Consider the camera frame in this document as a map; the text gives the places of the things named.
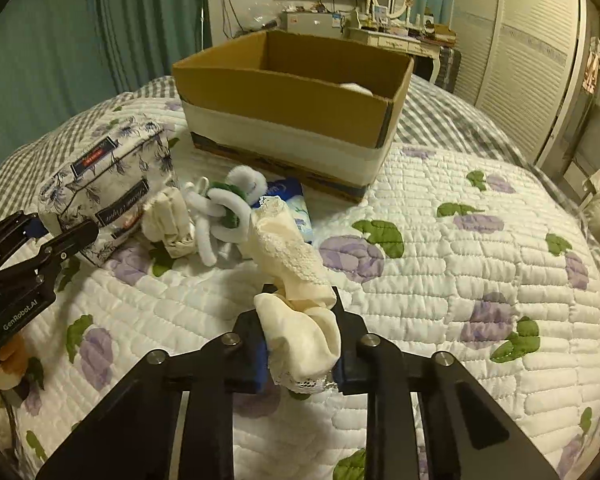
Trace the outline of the person left hand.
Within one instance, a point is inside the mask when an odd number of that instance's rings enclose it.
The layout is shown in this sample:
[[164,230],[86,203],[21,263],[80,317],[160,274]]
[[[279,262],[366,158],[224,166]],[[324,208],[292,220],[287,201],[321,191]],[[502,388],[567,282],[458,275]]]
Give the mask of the person left hand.
[[0,390],[17,387],[28,368],[29,353],[21,334],[15,334],[0,349]]

